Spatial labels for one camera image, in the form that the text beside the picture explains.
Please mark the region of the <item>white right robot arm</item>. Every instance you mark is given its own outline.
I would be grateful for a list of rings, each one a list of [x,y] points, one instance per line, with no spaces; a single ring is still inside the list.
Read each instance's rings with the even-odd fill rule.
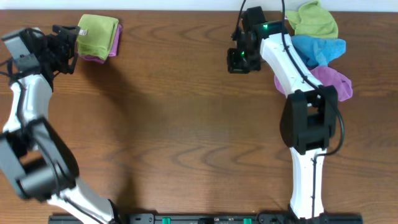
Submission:
[[[259,71],[266,62],[286,97],[279,129],[293,161],[289,203],[295,223],[328,223],[322,203],[322,167],[335,134],[338,96],[324,86],[295,50],[285,22],[266,21],[261,7],[239,12],[231,34],[236,46],[227,51],[229,73]]]

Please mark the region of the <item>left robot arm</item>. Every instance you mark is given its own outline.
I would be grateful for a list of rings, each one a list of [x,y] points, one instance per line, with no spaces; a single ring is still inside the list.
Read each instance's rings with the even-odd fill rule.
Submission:
[[[72,74],[78,26],[23,28],[4,35],[11,57],[7,70],[13,100],[1,133],[1,171],[16,194],[59,207],[82,223],[124,223],[115,204],[80,178],[78,163],[48,121],[53,80]]]

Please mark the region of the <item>light green microfiber cloth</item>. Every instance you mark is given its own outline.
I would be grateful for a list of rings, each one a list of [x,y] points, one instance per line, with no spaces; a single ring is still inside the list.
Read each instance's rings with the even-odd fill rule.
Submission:
[[[82,15],[76,40],[77,51],[81,56],[94,56],[101,60],[108,58],[112,49],[119,20],[114,17],[93,14]]]

